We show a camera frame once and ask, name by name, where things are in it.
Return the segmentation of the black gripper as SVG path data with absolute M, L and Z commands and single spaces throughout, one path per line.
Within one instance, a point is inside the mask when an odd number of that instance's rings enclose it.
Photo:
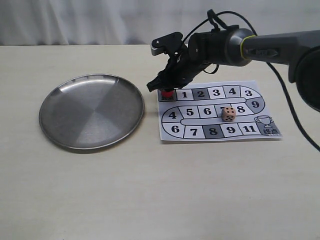
M 164 72 L 160 71 L 152 81 L 146 84 L 149 92 L 181 89 L 208 67 L 208 64 L 202 61 L 192 61 L 188 47 L 184 44 L 178 53 L 178 56 L 169 58 Z

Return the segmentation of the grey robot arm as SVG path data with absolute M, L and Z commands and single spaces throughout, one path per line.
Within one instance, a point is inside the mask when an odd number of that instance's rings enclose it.
M 154 90 L 172 91 L 187 86 L 209 65 L 243 67 L 251 61 L 288 66 L 288 81 L 300 97 L 320 109 L 319 30 L 259 35 L 234 26 L 226 30 L 194 33 L 188 44 L 174 32 L 151 43 L 152 55 L 169 56 L 165 68 L 147 84 Z

